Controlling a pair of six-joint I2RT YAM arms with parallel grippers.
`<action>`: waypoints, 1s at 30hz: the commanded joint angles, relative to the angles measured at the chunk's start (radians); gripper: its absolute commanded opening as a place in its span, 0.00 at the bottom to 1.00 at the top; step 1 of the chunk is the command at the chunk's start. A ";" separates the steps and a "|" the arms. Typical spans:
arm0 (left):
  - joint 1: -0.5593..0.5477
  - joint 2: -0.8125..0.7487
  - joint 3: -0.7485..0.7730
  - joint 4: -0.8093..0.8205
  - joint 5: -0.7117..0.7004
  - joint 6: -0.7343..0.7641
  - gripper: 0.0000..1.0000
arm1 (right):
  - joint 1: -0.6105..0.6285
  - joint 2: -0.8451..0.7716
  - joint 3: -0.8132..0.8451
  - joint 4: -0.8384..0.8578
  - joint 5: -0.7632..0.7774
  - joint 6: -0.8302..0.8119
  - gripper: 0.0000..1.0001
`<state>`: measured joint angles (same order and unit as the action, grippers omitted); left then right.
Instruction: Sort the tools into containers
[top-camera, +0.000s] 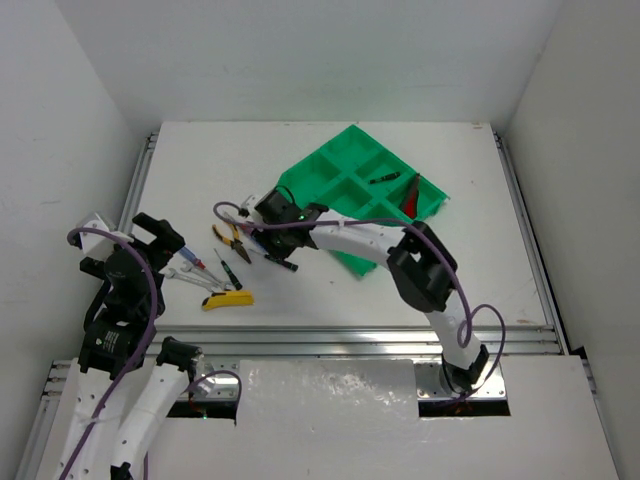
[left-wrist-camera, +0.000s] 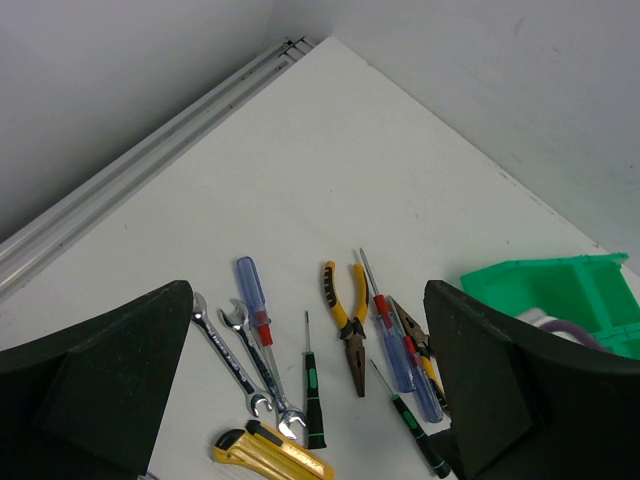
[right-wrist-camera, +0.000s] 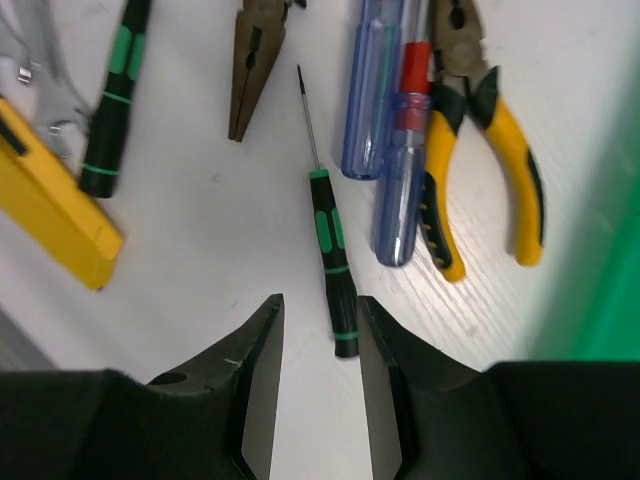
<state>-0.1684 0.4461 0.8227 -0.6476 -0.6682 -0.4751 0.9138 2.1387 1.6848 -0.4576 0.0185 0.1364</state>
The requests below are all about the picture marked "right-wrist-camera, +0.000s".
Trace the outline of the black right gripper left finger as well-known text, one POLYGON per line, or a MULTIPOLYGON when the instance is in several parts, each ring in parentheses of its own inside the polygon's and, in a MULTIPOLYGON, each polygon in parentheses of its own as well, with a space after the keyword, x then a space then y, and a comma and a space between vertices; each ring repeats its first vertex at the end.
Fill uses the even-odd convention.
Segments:
POLYGON ((284 297, 150 381, 162 479, 267 479, 284 340, 284 297))

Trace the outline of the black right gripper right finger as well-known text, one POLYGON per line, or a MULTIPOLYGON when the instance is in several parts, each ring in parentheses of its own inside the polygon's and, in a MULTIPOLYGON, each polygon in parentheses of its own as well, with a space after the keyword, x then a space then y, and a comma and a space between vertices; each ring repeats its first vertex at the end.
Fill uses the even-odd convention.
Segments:
POLYGON ((357 320, 372 475, 407 479, 428 445, 419 394, 456 390, 480 372, 410 332, 373 296, 358 298, 357 320))

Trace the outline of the black green precision screwdriver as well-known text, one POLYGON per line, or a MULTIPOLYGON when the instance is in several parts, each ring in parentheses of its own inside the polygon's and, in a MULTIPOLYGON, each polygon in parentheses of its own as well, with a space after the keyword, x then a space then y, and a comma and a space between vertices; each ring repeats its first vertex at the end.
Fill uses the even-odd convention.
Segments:
POLYGON ((78 181, 80 190, 95 198, 112 197, 117 186, 151 6, 152 3, 146 0, 128 1, 112 42, 106 78, 90 121, 78 181))
POLYGON ((309 184, 316 238, 322 256, 334 355, 340 359, 351 359, 359 355, 357 290, 351 274, 330 173, 320 161, 301 67, 297 66, 296 71, 313 158, 309 184))

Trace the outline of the blue red handle screwdriver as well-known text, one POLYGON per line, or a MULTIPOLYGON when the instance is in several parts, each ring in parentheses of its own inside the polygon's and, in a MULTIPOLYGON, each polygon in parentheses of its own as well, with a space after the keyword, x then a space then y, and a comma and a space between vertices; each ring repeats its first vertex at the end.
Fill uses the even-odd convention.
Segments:
POLYGON ((400 80, 393 97, 390 144, 384 155, 375 240, 378 261, 390 267, 406 265, 413 255, 431 108, 430 3, 413 1, 411 7, 400 80))

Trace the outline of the yellow utility knife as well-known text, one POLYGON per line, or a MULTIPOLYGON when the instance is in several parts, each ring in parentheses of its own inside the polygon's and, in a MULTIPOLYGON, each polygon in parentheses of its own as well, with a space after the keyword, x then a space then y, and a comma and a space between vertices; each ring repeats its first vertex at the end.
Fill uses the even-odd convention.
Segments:
POLYGON ((1 208, 85 287, 99 290, 110 281, 123 234, 6 99, 1 208))

